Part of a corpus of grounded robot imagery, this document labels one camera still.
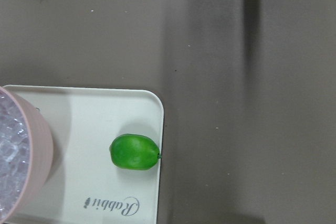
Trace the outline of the pink bowl of ice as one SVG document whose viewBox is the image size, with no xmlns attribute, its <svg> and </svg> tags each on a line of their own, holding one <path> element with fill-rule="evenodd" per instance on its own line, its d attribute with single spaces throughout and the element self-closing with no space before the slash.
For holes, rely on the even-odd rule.
<svg viewBox="0 0 336 224">
<path fill-rule="evenodd" d="M 1 88 L 1 223 L 42 188 L 53 151 L 49 125 L 39 110 Z"/>
</svg>

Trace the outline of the green lime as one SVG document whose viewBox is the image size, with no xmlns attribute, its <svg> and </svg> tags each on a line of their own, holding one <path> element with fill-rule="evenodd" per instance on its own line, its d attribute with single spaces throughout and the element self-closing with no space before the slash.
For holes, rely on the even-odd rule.
<svg viewBox="0 0 336 224">
<path fill-rule="evenodd" d="M 137 134 L 116 137 L 109 151 L 116 167 L 130 170 L 148 170 L 162 157 L 159 147 L 151 138 Z"/>
</svg>

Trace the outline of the cream plastic tray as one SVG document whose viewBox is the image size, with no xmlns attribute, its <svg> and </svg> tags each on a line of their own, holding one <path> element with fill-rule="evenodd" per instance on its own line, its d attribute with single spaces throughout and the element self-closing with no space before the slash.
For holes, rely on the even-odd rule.
<svg viewBox="0 0 336 224">
<path fill-rule="evenodd" d="M 164 109 L 146 90 L 7 85 L 38 108 L 54 140 L 40 192 L 9 223 L 156 223 L 160 165 L 120 169 L 109 147 L 121 134 L 162 145 Z"/>
</svg>

